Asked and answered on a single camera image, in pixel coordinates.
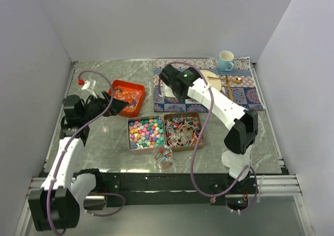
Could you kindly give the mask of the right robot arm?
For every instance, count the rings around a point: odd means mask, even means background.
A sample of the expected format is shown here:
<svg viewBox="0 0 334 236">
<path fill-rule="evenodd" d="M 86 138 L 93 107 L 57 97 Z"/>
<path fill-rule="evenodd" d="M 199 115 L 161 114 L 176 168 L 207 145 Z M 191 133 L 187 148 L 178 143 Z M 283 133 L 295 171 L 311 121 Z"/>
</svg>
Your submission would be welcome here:
<svg viewBox="0 0 334 236">
<path fill-rule="evenodd" d="M 253 109 L 245 109 L 215 89 L 202 72 L 190 66 L 184 71 L 168 63 L 159 74 L 163 82 L 165 97 L 193 99 L 214 114 L 228 129 L 224 139 L 227 151 L 223 152 L 221 162 L 229 168 L 229 189 L 241 193 L 247 187 L 245 180 L 250 169 L 250 151 L 258 134 L 258 114 Z"/>
</svg>

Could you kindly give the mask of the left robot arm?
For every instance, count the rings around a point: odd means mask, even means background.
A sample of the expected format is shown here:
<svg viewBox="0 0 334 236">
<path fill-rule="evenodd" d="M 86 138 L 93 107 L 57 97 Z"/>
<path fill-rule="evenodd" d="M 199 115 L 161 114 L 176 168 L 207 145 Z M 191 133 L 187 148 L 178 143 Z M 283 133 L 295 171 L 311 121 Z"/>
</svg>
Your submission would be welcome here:
<svg viewBox="0 0 334 236">
<path fill-rule="evenodd" d="M 99 169 L 80 170 L 75 181 L 72 177 L 79 154 L 88 140 L 89 124 L 102 116 L 115 116 L 122 110 L 123 104 L 118 101 L 113 105 L 113 100 L 106 91 L 101 96 L 90 95 L 87 100 L 78 95 L 63 99 L 64 115 L 56 158 L 39 190 L 32 191 L 28 197 L 37 231 L 52 230 L 63 235 L 66 229 L 78 225 L 86 196 L 105 190 Z"/>
</svg>

